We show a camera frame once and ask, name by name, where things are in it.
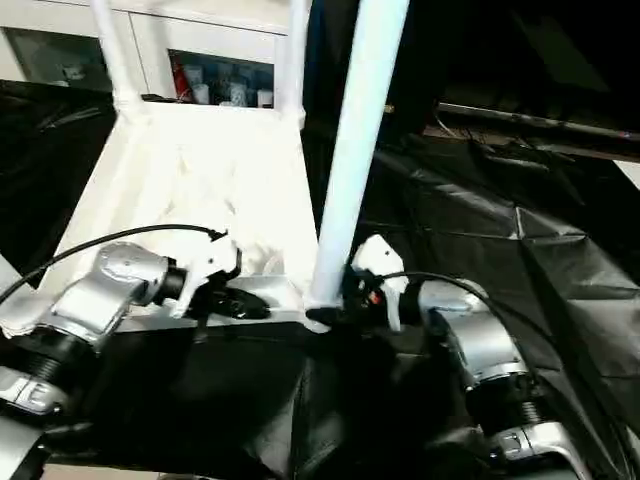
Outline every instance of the white cabinet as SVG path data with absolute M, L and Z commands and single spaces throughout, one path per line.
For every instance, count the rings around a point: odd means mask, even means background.
M 284 98 L 288 0 L 110 4 L 141 93 L 178 98 L 175 77 L 184 87 L 187 67 L 206 84 L 211 104 L 230 102 L 234 88 L 247 106 L 257 105 L 259 92 L 263 103 L 271 98 L 267 104 Z M 109 90 L 97 35 L 88 0 L 0 0 L 0 79 Z
M 147 92 L 129 15 L 115 12 L 114 22 L 127 56 L 132 80 Z M 0 78 L 109 90 L 110 84 L 87 6 L 2 0 L 0 2 Z
M 284 35 L 141 14 L 131 22 L 150 93 L 176 98 L 172 71 L 187 65 L 200 69 L 210 103 L 229 100 L 220 83 L 234 78 L 245 84 L 250 106 L 257 90 L 275 91 L 277 102 L 284 89 Z

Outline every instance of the wrinkled black tarp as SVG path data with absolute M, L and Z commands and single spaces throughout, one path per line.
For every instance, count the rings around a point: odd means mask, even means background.
M 56 112 L 42 102 L 45 117 Z M 90 118 L 102 130 L 81 122 L 72 141 L 58 139 L 56 159 L 107 135 L 99 119 L 112 121 L 111 109 Z M 37 151 L 36 133 L 53 135 L 30 131 L 22 147 L 13 137 L 3 145 Z M 305 141 L 317 211 L 331 144 Z M 54 188 L 38 185 L 38 196 Z M 607 161 L 420 140 L 378 152 L 357 236 L 382 233 L 408 268 L 480 283 L 598 478 L 628 479 L 619 427 L 640 431 L 637 202 Z M 30 205 L 25 222 L 35 218 Z M 40 245 L 27 226 L 14 228 Z M 11 240 L 4 232 L 1 241 Z M 423 344 L 417 327 L 395 338 L 247 326 L 210 329 L 197 343 L 187 330 L 119 334 L 81 413 L 56 422 L 73 425 L 58 430 L 56 457 L 217 478 L 491 478 L 450 372 Z M 457 443 L 433 447 L 442 438 Z
M 0 81 L 0 252 L 48 260 L 111 132 L 110 94 Z

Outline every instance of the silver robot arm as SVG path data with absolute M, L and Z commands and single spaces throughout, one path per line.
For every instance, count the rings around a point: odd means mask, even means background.
M 591 480 L 565 427 L 545 412 L 544 398 L 516 343 L 487 305 L 444 281 L 424 282 L 418 305 L 425 322 L 434 314 L 446 321 L 465 377 L 468 409 L 493 455 L 507 462 L 560 455 L 579 480 Z
M 194 270 L 208 277 L 234 267 L 209 260 Z M 39 418 L 69 408 L 73 394 L 90 385 L 97 356 L 131 306 L 162 304 L 166 298 L 188 305 L 195 292 L 188 286 L 203 282 L 170 258 L 112 243 L 99 251 L 91 271 L 44 311 L 4 309 L 3 317 L 14 324 L 18 319 L 23 328 L 7 342 L 12 349 L 0 365 L 0 401 L 6 406 L 0 416 L 0 480 L 40 478 L 46 457 L 42 431 L 27 423 L 37 425 Z

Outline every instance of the black cable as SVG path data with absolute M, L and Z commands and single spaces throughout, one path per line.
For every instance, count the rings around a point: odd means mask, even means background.
M 2 294 L 0 294 L 0 305 L 2 305 L 7 300 L 7 298 L 13 295 L 16 291 L 18 291 L 20 287 L 22 287 L 27 282 L 29 282 L 29 280 L 37 277 L 50 266 L 55 265 L 56 263 L 60 262 L 61 260 L 64 260 L 67 257 L 70 257 L 71 255 L 75 255 L 76 253 L 79 253 L 91 247 L 95 247 L 96 245 L 100 245 L 102 243 L 111 242 L 112 240 L 117 240 L 119 238 L 128 237 L 131 235 L 137 235 L 138 233 L 155 232 L 158 230 L 190 230 L 194 232 L 202 232 L 209 235 L 209 238 L 211 238 L 212 241 L 215 241 L 226 235 L 226 233 L 219 233 L 219 232 L 216 232 L 215 230 L 211 230 L 210 228 L 206 228 L 206 227 L 201 227 L 199 225 L 188 225 L 188 224 L 181 224 L 181 223 L 149 225 L 146 227 L 131 228 L 129 230 L 122 230 L 121 232 L 104 235 L 94 240 L 89 240 L 88 242 L 84 242 L 84 243 L 81 243 L 80 245 L 76 245 L 75 247 L 72 247 L 69 250 L 65 250 L 64 252 L 46 261 L 36 269 L 27 273 L 24 277 L 14 282 L 9 288 L 7 288 L 4 292 L 2 292 Z

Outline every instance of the white pole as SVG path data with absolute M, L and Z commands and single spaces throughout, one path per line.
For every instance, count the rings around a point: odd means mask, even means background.
M 286 91 L 284 114 L 293 116 L 304 126 L 306 113 L 302 105 L 304 86 L 304 61 L 307 48 L 309 23 L 308 0 L 291 0 L 289 8 L 289 34 L 287 37 Z
M 311 305 L 335 305 L 369 176 L 409 0 L 361 0 L 333 154 Z
M 113 85 L 113 104 L 118 113 L 133 119 L 144 111 L 144 102 L 129 76 L 126 57 L 111 16 L 109 0 L 91 0 L 91 9 L 98 26 L 102 53 Z

